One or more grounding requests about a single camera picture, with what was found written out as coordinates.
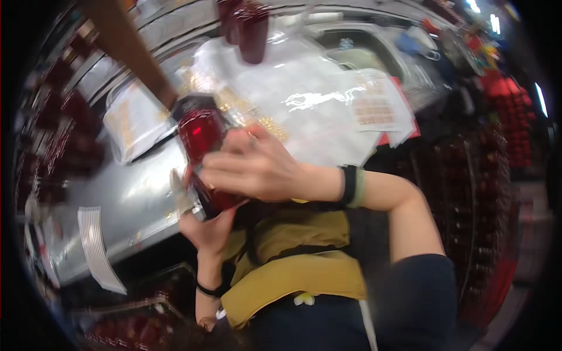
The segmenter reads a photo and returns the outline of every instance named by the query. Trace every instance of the finger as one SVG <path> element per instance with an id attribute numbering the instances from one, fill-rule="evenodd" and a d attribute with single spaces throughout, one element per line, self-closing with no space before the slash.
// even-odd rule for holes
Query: finger
<path id="1" fill-rule="evenodd" d="M 185 236 L 196 249 L 199 249 L 195 240 L 192 240 L 193 233 L 196 233 L 201 228 L 201 222 L 195 218 L 191 212 L 183 214 L 178 221 L 178 229 L 180 233 Z"/>
<path id="2" fill-rule="evenodd" d="M 237 129 L 228 132 L 220 150 L 222 152 L 245 154 L 252 150 L 251 145 L 251 136 L 248 132 Z"/>
<path id="3" fill-rule="evenodd" d="M 253 172 L 259 166 L 257 157 L 248 157 L 240 154 L 215 152 L 205 155 L 203 168 L 243 174 Z"/>
<path id="4" fill-rule="evenodd" d="M 249 189 L 248 177 L 244 174 L 203 168 L 200 179 L 206 186 L 212 184 L 215 189 L 227 193 L 247 195 Z"/>
<path id="5" fill-rule="evenodd" d="M 183 175 L 183 184 L 185 186 L 189 186 L 189 183 L 191 182 L 191 176 L 192 175 L 193 175 L 193 167 L 191 166 L 191 164 L 189 164 L 185 168 L 185 173 Z"/>
<path id="6" fill-rule="evenodd" d="M 246 128 L 245 131 L 255 136 L 257 139 L 269 139 L 271 138 L 271 134 L 259 124 L 252 124 Z"/>

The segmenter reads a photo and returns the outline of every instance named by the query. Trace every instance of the wooden pole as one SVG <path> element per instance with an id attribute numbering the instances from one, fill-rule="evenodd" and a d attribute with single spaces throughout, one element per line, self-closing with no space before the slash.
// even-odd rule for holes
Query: wooden pole
<path id="1" fill-rule="evenodd" d="M 107 54 L 121 61 L 169 110 L 178 94 L 138 34 L 121 0 L 79 0 L 94 23 Z"/>

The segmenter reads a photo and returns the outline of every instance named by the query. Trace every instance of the mustard vest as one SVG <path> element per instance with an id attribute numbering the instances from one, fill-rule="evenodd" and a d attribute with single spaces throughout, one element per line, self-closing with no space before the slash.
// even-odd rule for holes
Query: mustard vest
<path id="1" fill-rule="evenodd" d="M 256 255 L 260 262 L 299 245 L 349 245 L 349 223 L 343 211 L 314 212 L 284 209 L 255 227 Z M 221 303 L 231 326 L 243 327 L 268 304 L 297 291 L 366 300 L 365 280 L 359 262 L 340 250 L 300 254 L 254 266 L 248 254 L 240 255 L 246 230 L 231 233 L 223 258 L 234 260 L 231 289 Z"/>

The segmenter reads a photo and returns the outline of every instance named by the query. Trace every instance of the fluorescent light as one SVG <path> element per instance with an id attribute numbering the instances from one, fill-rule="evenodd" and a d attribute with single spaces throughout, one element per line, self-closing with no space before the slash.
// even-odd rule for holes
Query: fluorescent light
<path id="1" fill-rule="evenodd" d="M 546 118 L 548 118 L 549 114 L 546 113 L 546 104 L 545 104 L 545 98 L 544 96 L 542 96 L 542 89 L 540 86 L 538 86 L 537 83 L 535 83 L 535 86 L 537 87 L 538 99 L 541 101 L 542 113 L 544 113 Z"/>
<path id="2" fill-rule="evenodd" d="M 490 22 L 492 24 L 492 30 L 494 32 L 496 32 L 497 34 L 501 33 L 500 32 L 500 18 L 496 17 L 496 15 L 494 15 L 493 13 L 490 15 Z"/>
<path id="3" fill-rule="evenodd" d="M 476 0 L 466 0 L 466 2 L 470 5 L 472 11 L 480 13 L 480 8 L 476 5 Z"/>
<path id="4" fill-rule="evenodd" d="M 500 18 L 496 17 L 496 33 L 500 34 Z"/>
<path id="5" fill-rule="evenodd" d="M 490 23 L 492 24 L 492 30 L 496 31 L 496 15 L 493 13 L 490 15 Z"/>

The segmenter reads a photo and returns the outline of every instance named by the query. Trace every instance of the person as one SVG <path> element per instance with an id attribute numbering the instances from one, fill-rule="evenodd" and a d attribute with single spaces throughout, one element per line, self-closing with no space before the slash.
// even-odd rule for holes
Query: person
<path id="1" fill-rule="evenodd" d="M 177 349 L 445 347 L 456 317 L 453 265 L 411 182 L 299 163 L 258 126 L 229 131 L 220 151 L 204 157 L 200 179 L 209 188 L 289 205 L 237 231 L 236 208 L 205 222 L 182 216 L 179 228 L 198 250 L 195 318 L 202 328 L 183 334 L 189 340 Z M 374 216 L 357 215 L 365 212 Z M 362 236 L 354 229 L 360 217 Z M 369 246 L 385 233 L 386 257 Z M 378 257 L 384 268 L 360 264 Z M 224 262 L 235 264 L 227 282 Z M 217 319 L 221 307 L 226 317 Z"/>

